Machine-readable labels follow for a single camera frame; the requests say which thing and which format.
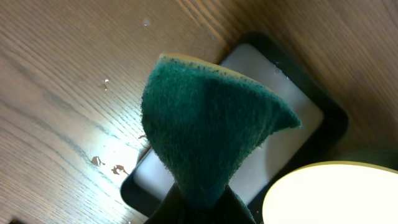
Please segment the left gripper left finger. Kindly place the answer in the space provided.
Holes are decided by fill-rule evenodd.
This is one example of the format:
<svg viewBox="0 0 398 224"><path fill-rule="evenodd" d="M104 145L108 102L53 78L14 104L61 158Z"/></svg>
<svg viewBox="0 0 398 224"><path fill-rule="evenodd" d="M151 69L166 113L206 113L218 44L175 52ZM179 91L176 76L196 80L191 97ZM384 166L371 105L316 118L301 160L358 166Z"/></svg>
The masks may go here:
<svg viewBox="0 0 398 224"><path fill-rule="evenodd" d="M185 201L176 184L170 188L157 210L144 224L184 224Z"/></svg>

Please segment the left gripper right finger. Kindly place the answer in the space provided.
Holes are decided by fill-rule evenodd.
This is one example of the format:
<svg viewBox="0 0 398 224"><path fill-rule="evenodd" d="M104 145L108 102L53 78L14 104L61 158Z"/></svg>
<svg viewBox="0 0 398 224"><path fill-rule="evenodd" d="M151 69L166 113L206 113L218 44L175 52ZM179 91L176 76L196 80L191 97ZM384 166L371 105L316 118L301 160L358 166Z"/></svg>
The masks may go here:
<svg viewBox="0 0 398 224"><path fill-rule="evenodd" d="M241 199L227 187L214 208L215 224L255 224L254 218Z"/></svg>

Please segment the green yellow sponge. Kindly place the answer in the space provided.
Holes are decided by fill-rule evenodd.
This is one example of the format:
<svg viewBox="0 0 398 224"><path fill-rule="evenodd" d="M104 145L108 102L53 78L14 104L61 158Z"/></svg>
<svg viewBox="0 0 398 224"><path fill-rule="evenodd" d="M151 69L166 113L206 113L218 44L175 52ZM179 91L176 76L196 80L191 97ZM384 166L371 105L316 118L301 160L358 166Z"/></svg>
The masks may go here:
<svg viewBox="0 0 398 224"><path fill-rule="evenodd" d="M142 95L142 126L188 206L213 208L268 136L301 125L259 82L182 54L162 54Z"/></svg>

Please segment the yellow plate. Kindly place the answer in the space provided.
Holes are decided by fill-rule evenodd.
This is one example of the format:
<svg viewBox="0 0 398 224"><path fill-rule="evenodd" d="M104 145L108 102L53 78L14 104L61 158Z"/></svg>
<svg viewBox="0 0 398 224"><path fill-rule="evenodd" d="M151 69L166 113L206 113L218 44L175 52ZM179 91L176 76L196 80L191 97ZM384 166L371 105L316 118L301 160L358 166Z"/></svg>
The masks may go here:
<svg viewBox="0 0 398 224"><path fill-rule="evenodd" d="M301 167L272 185L262 219L265 224L397 224L397 171L351 161Z"/></svg>

